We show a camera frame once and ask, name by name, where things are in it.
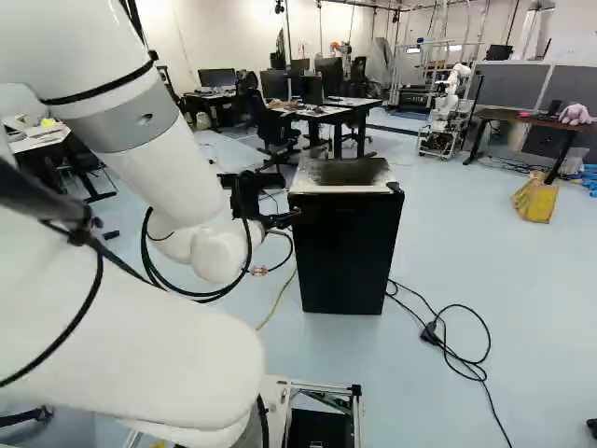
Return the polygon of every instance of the black cable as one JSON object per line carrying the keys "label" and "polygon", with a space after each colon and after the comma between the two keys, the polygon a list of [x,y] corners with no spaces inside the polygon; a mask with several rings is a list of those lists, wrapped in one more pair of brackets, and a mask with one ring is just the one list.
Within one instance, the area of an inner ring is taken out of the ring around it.
{"label": "black cable", "polygon": [[[427,343],[430,343],[430,344],[438,347],[442,351],[444,360],[446,361],[446,364],[448,365],[448,367],[450,367],[450,369],[452,369],[453,371],[458,373],[460,376],[466,378],[467,380],[474,381],[476,383],[480,383],[483,386],[485,394],[487,395],[487,399],[489,400],[489,403],[490,403],[493,419],[499,426],[499,428],[502,432],[502,435],[504,436],[504,439],[506,440],[507,446],[509,448],[512,448],[512,443],[510,441],[510,438],[507,435],[506,430],[504,429],[504,426],[502,425],[502,422],[500,421],[500,418],[497,415],[497,411],[495,410],[495,406],[493,404],[492,394],[486,384],[487,372],[480,366],[480,364],[483,363],[487,359],[487,357],[489,356],[489,354],[492,350],[492,335],[489,331],[489,328],[487,327],[487,324],[483,320],[483,318],[472,308],[462,305],[460,303],[453,303],[451,305],[445,306],[437,313],[433,309],[433,307],[429,304],[429,302],[425,299],[425,297],[423,297],[417,291],[410,289],[409,287],[405,287],[404,285],[399,284],[397,281],[392,280],[391,278],[388,279],[388,283],[392,284],[392,286],[395,288],[395,291],[393,293],[389,293],[386,291],[385,296],[387,298],[395,301],[398,305],[400,305],[402,308],[404,308],[406,311],[408,311],[422,325],[423,332],[421,333],[421,339]],[[411,294],[413,294],[413,295],[417,296],[419,299],[421,299],[421,301],[423,301],[423,303],[427,307],[427,309],[434,316],[434,320],[425,324],[425,322],[414,311],[412,311],[407,305],[405,305],[404,303],[399,301],[396,298],[396,294],[400,288],[406,289],[408,292],[410,292]],[[461,309],[464,309],[464,310],[468,311],[469,313],[471,313],[474,317],[477,318],[477,320],[481,323],[481,325],[483,326],[483,329],[485,330],[485,333],[487,335],[487,348],[485,349],[483,356],[478,360],[470,360],[470,359],[466,359],[464,357],[460,357],[454,350],[452,350],[448,346],[448,343],[447,343],[448,326],[446,324],[446,321],[443,319],[442,315],[446,311],[448,311],[450,309],[454,309],[454,308],[461,308]],[[443,327],[443,339],[439,338],[435,333],[435,330],[437,327],[437,322],[439,322]],[[456,367],[454,367],[454,365],[451,363],[450,359],[455,359],[455,360],[459,361],[471,373],[472,376],[460,371],[459,369],[456,369]]]}
{"label": "black cable", "polygon": [[272,201],[274,201],[276,203],[276,215],[280,215],[280,204],[278,204],[278,201],[276,201],[276,198],[274,198],[273,196],[271,196],[266,190],[262,190],[261,191],[263,194],[265,194],[267,197],[269,197]]}
{"label": "black cable", "polygon": [[197,303],[209,303],[212,301],[217,301],[218,299],[221,299],[226,294],[231,292],[241,282],[243,277],[249,272],[249,268],[251,266],[252,254],[253,254],[253,245],[251,242],[251,233],[249,231],[249,224],[248,224],[246,218],[243,217],[242,218],[243,226],[244,226],[244,231],[246,233],[247,257],[246,257],[246,262],[244,263],[243,269],[241,270],[241,273],[238,275],[238,277],[236,277],[235,280],[232,281],[232,283],[230,283],[229,285],[227,285],[225,287],[222,287],[220,289],[217,289],[215,291],[210,291],[210,292],[188,291],[188,290],[182,289],[180,287],[177,287],[176,285],[173,285],[160,273],[158,268],[155,266],[155,264],[151,260],[151,257],[149,256],[149,251],[147,249],[146,236],[147,236],[147,224],[149,222],[149,217],[151,217],[152,213],[153,213],[153,208],[152,207],[147,208],[146,216],[143,220],[143,226],[141,228],[141,259],[142,259],[143,265],[146,269],[147,276],[151,280],[151,283],[153,283],[156,287],[162,287],[160,285],[160,282],[161,282],[167,288],[169,288],[172,291],[177,292],[178,294],[181,294],[183,296],[206,298],[206,299],[202,299],[202,300],[195,300],[195,302],[197,302]]}
{"label": "black cable", "polygon": [[290,237],[290,235],[288,233],[285,233],[283,231],[270,231],[269,234],[283,236],[286,240],[288,240],[288,243],[290,244],[290,251],[288,252],[288,255],[286,255],[285,259],[283,259],[282,261],[280,261],[274,267],[267,268],[268,269],[268,273],[270,273],[272,271],[275,271],[276,269],[281,268],[282,266],[284,266],[290,260],[290,257],[292,257],[292,254],[295,251],[295,245],[292,242],[292,238]]}
{"label": "black cable", "polygon": [[265,408],[263,398],[257,395],[257,411],[261,421],[261,448],[270,448],[270,426],[268,425],[268,410]]}
{"label": "black cable", "polygon": [[437,8],[437,0],[433,3],[433,11],[431,12],[431,21],[429,21],[429,29],[427,30],[427,37],[429,37],[429,33],[431,33],[431,26],[433,25],[433,19],[436,16],[436,8]]}
{"label": "black cable", "polygon": [[4,380],[0,381],[0,388],[10,385],[15,381],[19,380],[27,373],[35,369],[39,366],[42,362],[48,359],[67,339],[68,337],[75,331],[78,324],[81,322],[85,314],[91,307],[95,296],[97,295],[97,291],[100,288],[100,284],[102,283],[102,277],[104,276],[104,259],[100,253],[97,254],[97,268],[95,271],[95,277],[93,278],[93,283],[91,284],[90,291],[87,294],[87,297],[83,301],[83,304],[76,312],[75,317],[71,322],[66,326],[66,328],[62,331],[62,333],[56,338],[49,346],[44,350],[39,356],[34,358],[30,361],[27,365],[23,368],[19,369],[18,371],[14,372],[12,375],[8,376]]}
{"label": "black cable", "polygon": [[512,13],[512,21],[510,22],[510,29],[507,32],[506,38],[506,45],[510,42],[510,36],[512,35],[512,28],[514,27],[514,20],[516,20],[516,15],[519,12],[519,3],[521,0],[516,0],[516,6],[514,7],[514,12]]}

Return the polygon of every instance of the white robot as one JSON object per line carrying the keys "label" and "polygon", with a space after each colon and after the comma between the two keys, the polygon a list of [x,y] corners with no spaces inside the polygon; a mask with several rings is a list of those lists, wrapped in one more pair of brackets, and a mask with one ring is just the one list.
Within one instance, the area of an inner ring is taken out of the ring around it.
{"label": "white robot", "polygon": [[[3,2],[0,42],[0,83],[29,86],[153,207],[148,235],[161,253],[212,282],[238,275],[243,223],[205,224],[222,188],[118,0]],[[280,446],[289,383],[265,375],[256,332],[110,262],[68,339],[19,375],[73,321],[100,261],[15,209],[26,204],[0,206],[0,399],[95,411],[188,448],[219,448],[247,437],[263,396],[262,444]],[[256,249],[264,229],[247,224]]]}
{"label": "white robot", "polygon": [[436,85],[443,85],[445,88],[445,95],[436,98],[436,111],[441,117],[447,118],[450,112],[458,105],[458,95],[456,94],[458,79],[470,76],[470,72],[470,67],[457,63],[452,68],[448,79],[445,81],[436,81]]}

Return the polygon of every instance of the metal frame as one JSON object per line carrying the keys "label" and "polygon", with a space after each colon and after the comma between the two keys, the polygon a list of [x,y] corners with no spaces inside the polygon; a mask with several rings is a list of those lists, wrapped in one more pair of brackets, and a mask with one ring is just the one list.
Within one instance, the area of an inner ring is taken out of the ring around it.
{"label": "metal frame", "polygon": [[[280,401],[282,405],[286,404],[287,406],[290,406],[290,402],[292,401],[292,399],[296,395],[302,394],[305,397],[315,399],[320,403],[329,406],[335,411],[351,416],[353,419],[354,429],[354,448],[362,448],[364,446],[363,416],[365,413],[363,409],[363,403],[361,400],[362,397],[360,385],[323,385],[319,383],[305,383],[301,381],[286,380],[282,377],[272,376],[270,378],[274,381],[274,386],[278,385],[284,390],[282,395],[280,396]],[[340,398],[343,399],[342,401],[350,403],[349,406],[346,406],[343,403],[339,403]],[[286,432],[288,428],[288,417],[286,417],[284,431]],[[127,435],[127,438],[122,444],[121,448],[137,448],[142,437],[143,433],[139,431],[129,431],[129,434]],[[283,444],[281,442],[280,446],[271,446],[271,448],[283,448],[282,445]]]}

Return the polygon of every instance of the wooden desk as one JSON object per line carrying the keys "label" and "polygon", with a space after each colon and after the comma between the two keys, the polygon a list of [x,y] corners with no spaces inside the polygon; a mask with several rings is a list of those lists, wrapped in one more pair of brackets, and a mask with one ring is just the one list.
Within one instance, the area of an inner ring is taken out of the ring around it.
{"label": "wooden desk", "polygon": [[560,123],[557,120],[551,119],[534,119],[533,117],[520,117],[519,110],[514,109],[481,109],[475,113],[475,117],[481,120],[479,128],[477,130],[477,135],[475,136],[475,143],[470,151],[470,156],[468,159],[463,161],[463,165],[468,165],[469,163],[473,162],[479,157],[479,144],[481,142],[481,138],[485,133],[485,129],[487,128],[487,124],[490,121],[509,121],[511,123],[524,123],[524,124],[531,124],[533,126],[544,126],[546,128],[555,128],[555,129],[562,129],[565,131],[565,140],[556,160],[553,168],[549,172],[548,176],[545,179],[546,185],[551,185],[555,178],[558,175],[558,171],[560,171],[560,167],[566,155],[568,155],[568,151],[572,146],[575,137],[578,133],[586,131],[590,129],[590,125],[583,124],[579,126],[571,126],[569,124]]}

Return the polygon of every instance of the computer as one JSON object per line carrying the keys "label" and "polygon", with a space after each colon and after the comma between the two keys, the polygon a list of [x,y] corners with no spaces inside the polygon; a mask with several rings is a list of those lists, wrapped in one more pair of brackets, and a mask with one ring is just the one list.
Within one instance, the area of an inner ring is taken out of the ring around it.
{"label": "computer", "polygon": [[202,87],[227,87],[236,85],[233,68],[211,68],[198,70]]}
{"label": "computer", "polygon": [[311,59],[293,59],[290,61],[290,68],[292,70],[302,70],[303,72],[309,70],[311,68]]}
{"label": "computer", "polygon": [[286,70],[264,70],[259,72],[261,90],[266,100],[288,101],[288,72]]}
{"label": "computer", "polygon": [[317,75],[300,77],[302,101],[306,105],[321,105],[324,102],[322,80]]}
{"label": "computer", "polygon": [[288,70],[288,77],[290,77],[290,94],[292,97],[302,96],[304,89],[302,78],[305,76],[303,69],[291,68]]}
{"label": "computer", "polygon": [[315,72],[321,73],[327,99],[340,95],[340,85],[344,79],[342,58],[315,59]]}

